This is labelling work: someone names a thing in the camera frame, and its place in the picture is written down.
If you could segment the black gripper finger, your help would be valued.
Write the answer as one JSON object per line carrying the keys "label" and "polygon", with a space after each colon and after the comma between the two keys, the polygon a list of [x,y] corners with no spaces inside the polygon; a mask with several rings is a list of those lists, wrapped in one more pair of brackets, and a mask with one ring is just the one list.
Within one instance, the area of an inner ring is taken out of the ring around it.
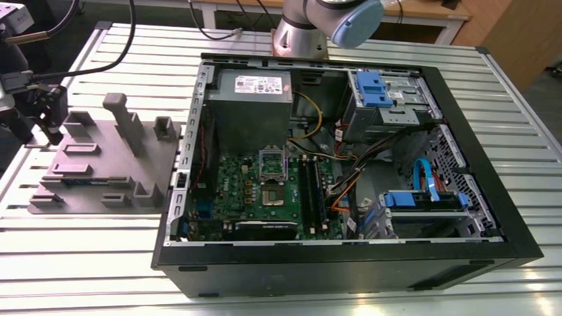
{"label": "black gripper finger", "polygon": [[50,143],[58,145],[63,140],[61,127],[66,120],[66,87],[49,85],[41,90],[35,102],[38,107],[38,124],[49,137]]}
{"label": "black gripper finger", "polygon": [[27,123],[21,118],[17,109],[10,109],[7,111],[7,126],[21,142],[30,142],[33,140],[34,134]]}

